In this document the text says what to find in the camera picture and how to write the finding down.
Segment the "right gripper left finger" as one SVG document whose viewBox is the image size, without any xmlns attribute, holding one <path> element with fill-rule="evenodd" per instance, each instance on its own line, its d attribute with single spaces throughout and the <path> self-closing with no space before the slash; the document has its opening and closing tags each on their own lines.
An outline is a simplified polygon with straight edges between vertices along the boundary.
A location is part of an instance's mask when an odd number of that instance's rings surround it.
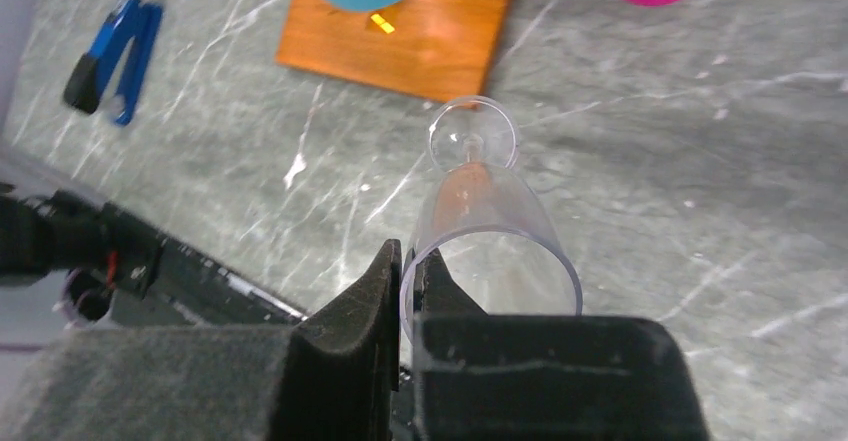
<svg viewBox="0 0 848 441">
<path fill-rule="evenodd" d="M 294 327 L 75 331 L 1 411 L 5 440 L 388 440 L 401 245 Z"/>
</svg>

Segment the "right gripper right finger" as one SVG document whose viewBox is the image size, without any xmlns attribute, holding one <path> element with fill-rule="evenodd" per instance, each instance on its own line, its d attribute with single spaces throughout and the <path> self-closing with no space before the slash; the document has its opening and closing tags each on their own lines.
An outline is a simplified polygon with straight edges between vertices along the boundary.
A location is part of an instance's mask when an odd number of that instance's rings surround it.
<svg viewBox="0 0 848 441">
<path fill-rule="evenodd" d="M 684 355 L 639 317 L 490 315 L 438 252 L 415 269 L 420 440 L 706 440 Z"/>
</svg>

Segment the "clear wine glass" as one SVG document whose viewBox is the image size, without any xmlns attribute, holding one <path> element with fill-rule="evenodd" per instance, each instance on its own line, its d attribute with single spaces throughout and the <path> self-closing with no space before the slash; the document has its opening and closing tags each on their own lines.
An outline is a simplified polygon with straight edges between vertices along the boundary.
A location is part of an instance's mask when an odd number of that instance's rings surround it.
<svg viewBox="0 0 848 441">
<path fill-rule="evenodd" d="M 428 128 L 438 180 L 425 196 L 400 287 L 400 321 L 434 298 L 426 275 L 446 273 L 490 315 L 579 315 L 581 281 L 547 210 L 519 175 L 519 129 L 497 101 L 469 95 L 442 105 Z"/>
</svg>

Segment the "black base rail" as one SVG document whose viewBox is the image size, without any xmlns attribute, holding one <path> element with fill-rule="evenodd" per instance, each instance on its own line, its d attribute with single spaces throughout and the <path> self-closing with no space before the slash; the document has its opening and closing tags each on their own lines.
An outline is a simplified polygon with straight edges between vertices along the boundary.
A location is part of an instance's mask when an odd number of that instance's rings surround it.
<svg viewBox="0 0 848 441">
<path fill-rule="evenodd" d="M 1 285 L 66 275 L 59 308 L 74 325 L 295 326 L 303 311 L 210 255 L 112 203 L 1 192 Z"/>
</svg>

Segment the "gold wire glass rack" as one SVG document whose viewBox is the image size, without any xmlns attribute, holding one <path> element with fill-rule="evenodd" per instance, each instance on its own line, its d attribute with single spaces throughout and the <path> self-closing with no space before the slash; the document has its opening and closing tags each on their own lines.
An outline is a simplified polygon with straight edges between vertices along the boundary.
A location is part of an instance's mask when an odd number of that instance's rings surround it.
<svg viewBox="0 0 848 441">
<path fill-rule="evenodd" d="M 401 0 L 352 12 L 291 0 L 278 64 L 447 102 L 481 95 L 511 0 Z"/>
</svg>

